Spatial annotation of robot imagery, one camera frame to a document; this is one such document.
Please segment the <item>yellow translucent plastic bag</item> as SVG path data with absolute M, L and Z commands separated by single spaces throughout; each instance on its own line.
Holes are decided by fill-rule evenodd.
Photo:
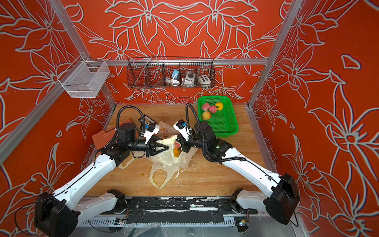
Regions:
M 162 152 L 156 156 L 145 156 L 145 151 L 131 151 L 131 159 L 127 162 L 122 162 L 118 167 L 120 169 L 127 168 L 134 160 L 140 158 L 146 158 L 147 160 L 152 162 L 151 172 L 149 176 L 150 183 L 158 188 L 163 189 L 166 184 L 171 180 L 171 178 L 176 175 L 181 169 L 187 169 L 189 166 L 189 162 L 192 157 L 198 151 L 197 148 L 191 148 L 188 153 L 182 151 L 178 158 L 173 157 L 173 149 L 175 148 L 175 143 L 177 136 L 174 135 L 170 138 L 159 140 L 159 143 L 165 144 L 169 146 L 169 150 L 166 152 Z M 154 174 L 156 171 L 161 170 L 165 173 L 165 180 L 162 184 L 157 184 L 154 180 Z

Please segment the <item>yellow-pink peach second row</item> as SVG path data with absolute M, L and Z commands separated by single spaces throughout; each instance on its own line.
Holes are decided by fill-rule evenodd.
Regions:
M 211 119 L 211 113 L 210 113 L 209 111 L 204 111 L 204 112 L 202 113 L 202 115 L 201 115 L 201 118 L 202 118 L 203 120 L 209 120 L 209 119 Z

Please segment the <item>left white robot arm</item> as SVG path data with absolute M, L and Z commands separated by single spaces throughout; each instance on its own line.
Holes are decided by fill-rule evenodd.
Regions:
M 125 194 L 116 189 L 110 189 L 104 195 L 83 203 L 80 200 L 132 152 L 144 152 L 148 157 L 167 151 L 168 146 L 157 142 L 158 132 L 159 126 L 155 123 L 145 126 L 142 138 L 137 138 L 133 123 L 124 123 L 116 128 L 114 136 L 92 165 L 52 194 L 44 192 L 38 196 L 35 227 L 49 237 L 68 237 L 78 225 L 103 212 L 115 211 L 120 214 L 128 211 Z

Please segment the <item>yellow-red peach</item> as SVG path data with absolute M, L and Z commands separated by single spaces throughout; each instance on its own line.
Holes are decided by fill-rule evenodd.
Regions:
M 182 153 L 182 149 L 180 147 L 173 149 L 173 157 L 178 158 Z

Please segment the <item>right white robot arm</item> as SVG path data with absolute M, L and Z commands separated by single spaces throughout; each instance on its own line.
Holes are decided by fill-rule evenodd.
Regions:
M 253 162 L 232 144 L 217 138 L 206 121 L 197 123 L 191 129 L 181 119 L 174 124 L 174 128 L 180 133 L 177 141 L 183 151 L 199 148 L 206 160 L 231 168 L 259 188 L 262 192 L 260 196 L 244 189 L 237 190 L 234 201 L 239 207 L 265 210 L 274 220 L 284 225 L 296 216 L 300 194 L 296 181 L 290 174 L 280 175 Z

